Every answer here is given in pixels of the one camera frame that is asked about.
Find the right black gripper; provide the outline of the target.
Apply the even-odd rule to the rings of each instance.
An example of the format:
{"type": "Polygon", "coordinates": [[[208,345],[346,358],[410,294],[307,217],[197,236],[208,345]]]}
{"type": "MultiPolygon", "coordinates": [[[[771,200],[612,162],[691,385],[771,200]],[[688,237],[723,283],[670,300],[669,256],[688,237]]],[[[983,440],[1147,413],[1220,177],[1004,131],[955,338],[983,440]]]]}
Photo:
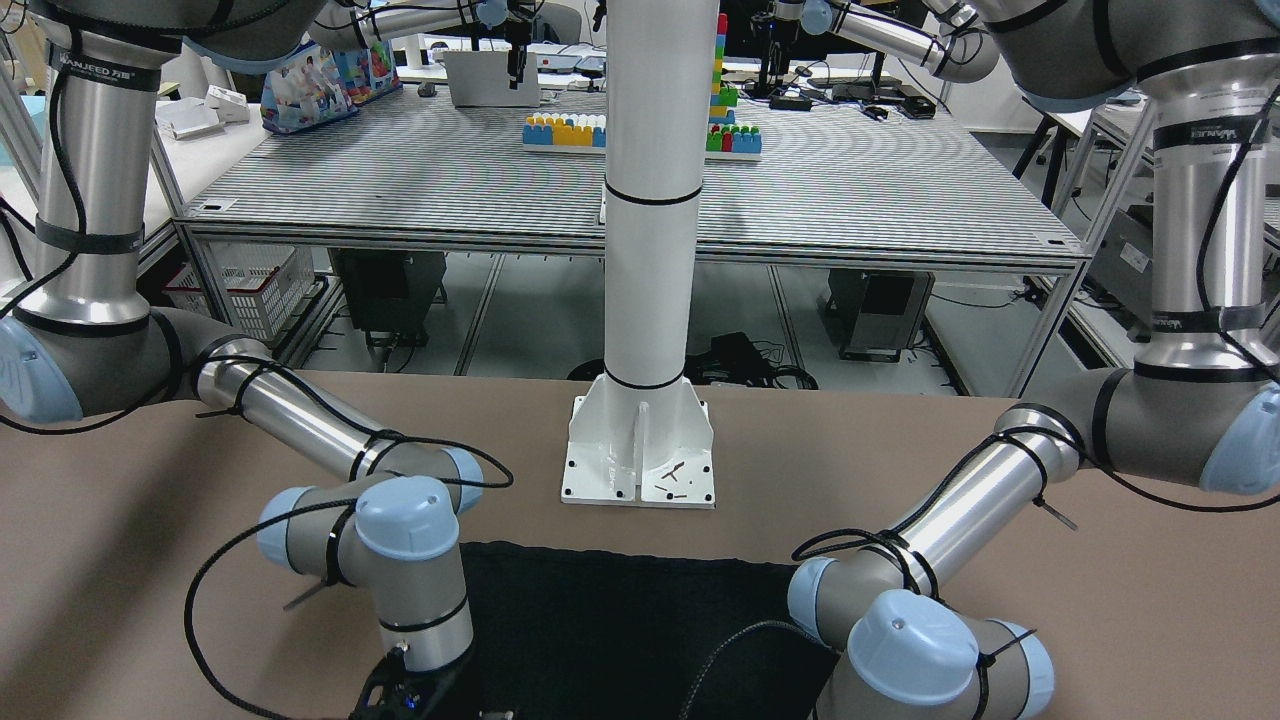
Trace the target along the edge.
{"type": "Polygon", "coordinates": [[[471,652],[443,667],[411,671],[407,647],[389,650],[371,670],[351,719],[470,719],[471,652]]]}

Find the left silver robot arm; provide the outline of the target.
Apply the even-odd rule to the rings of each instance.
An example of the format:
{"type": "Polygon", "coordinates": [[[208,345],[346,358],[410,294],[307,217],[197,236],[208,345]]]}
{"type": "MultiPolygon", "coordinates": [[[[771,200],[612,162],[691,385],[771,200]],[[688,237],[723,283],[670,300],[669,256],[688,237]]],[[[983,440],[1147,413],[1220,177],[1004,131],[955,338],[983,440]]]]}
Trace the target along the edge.
{"type": "Polygon", "coordinates": [[[1151,338],[1132,369],[1088,372],[1011,406],[891,528],[795,552],[788,611],[840,652],[818,719],[1029,719],[1053,694],[1039,638],[966,618],[940,587],[1048,486],[1083,466],[1204,491],[1277,483],[1277,356],[1261,340],[1265,145],[1277,101],[1275,1],[933,1],[938,42],[882,38],[849,3],[818,18],[965,82],[996,56],[1043,110],[1137,86],[1155,114],[1151,338]]]}

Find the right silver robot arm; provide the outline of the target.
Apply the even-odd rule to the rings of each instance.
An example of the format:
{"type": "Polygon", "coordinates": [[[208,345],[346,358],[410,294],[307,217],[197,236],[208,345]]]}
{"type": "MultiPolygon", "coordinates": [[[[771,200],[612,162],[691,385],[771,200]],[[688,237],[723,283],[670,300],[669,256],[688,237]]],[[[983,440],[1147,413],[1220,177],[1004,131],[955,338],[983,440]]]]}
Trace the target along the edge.
{"type": "Polygon", "coordinates": [[[355,717],[475,719],[474,628],[458,512],[483,492],[481,452],[374,421],[274,361],[259,341],[136,288],[146,152],[163,64],[191,46],[265,72],[332,1],[35,1],[54,73],[32,275],[3,282],[3,402],[33,434],[195,398],[343,475],[279,493],[261,552],[321,587],[372,593],[385,653],[355,717]]]}

